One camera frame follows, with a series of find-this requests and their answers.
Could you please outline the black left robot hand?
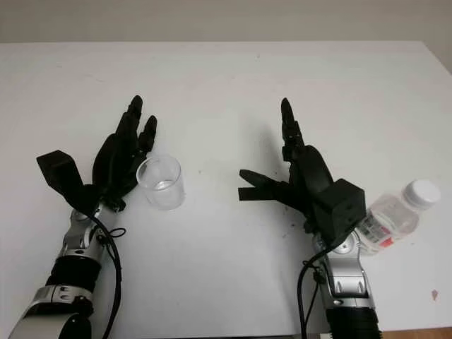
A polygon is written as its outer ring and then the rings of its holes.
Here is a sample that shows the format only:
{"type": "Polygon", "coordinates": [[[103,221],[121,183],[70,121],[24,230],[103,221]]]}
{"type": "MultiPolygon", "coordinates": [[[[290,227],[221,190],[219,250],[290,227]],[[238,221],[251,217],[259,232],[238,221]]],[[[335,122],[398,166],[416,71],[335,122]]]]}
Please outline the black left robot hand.
{"type": "Polygon", "coordinates": [[[134,96],[93,164],[93,184],[100,189],[102,202],[116,212],[125,209],[124,197],[137,186],[136,171],[155,142],[157,118],[154,115],[149,117],[142,132],[138,132],[142,106],[142,97],[134,96]]]}

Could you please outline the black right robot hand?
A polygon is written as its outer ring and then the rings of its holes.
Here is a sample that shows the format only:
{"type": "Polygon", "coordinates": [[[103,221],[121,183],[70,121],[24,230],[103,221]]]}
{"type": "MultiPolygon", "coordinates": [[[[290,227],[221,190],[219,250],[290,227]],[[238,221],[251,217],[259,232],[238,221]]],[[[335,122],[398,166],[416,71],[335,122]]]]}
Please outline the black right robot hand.
{"type": "Polygon", "coordinates": [[[306,221],[306,233],[318,229],[314,212],[314,196],[333,183],[320,152],[304,143],[298,121],[295,120],[290,102],[283,98],[282,114],[282,158],[290,164],[289,181],[277,182],[263,174],[241,169],[239,175],[251,184],[238,189],[240,201],[278,201],[301,212],[306,221]]]}

